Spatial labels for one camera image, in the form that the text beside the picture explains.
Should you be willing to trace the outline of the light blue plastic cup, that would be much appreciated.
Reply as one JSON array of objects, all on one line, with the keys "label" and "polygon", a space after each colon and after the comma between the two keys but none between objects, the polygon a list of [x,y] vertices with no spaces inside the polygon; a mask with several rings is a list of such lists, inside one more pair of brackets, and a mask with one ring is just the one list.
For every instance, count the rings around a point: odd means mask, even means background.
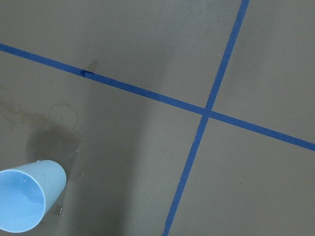
[{"label": "light blue plastic cup", "polygon": [[0,172],[0,229],[23,233],[36,227],[66,186],[63,167],[41,160]]}]

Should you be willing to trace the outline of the brown paper table cover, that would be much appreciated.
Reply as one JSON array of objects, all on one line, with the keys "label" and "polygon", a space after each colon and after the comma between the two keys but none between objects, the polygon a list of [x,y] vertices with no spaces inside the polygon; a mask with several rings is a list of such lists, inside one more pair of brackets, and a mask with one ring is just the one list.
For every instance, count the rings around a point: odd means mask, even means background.
[{"label": "brown paper table cover", "polygon": [[51,159],[28,236],[312,236],[312,0],[3,0],[0,167]]}]

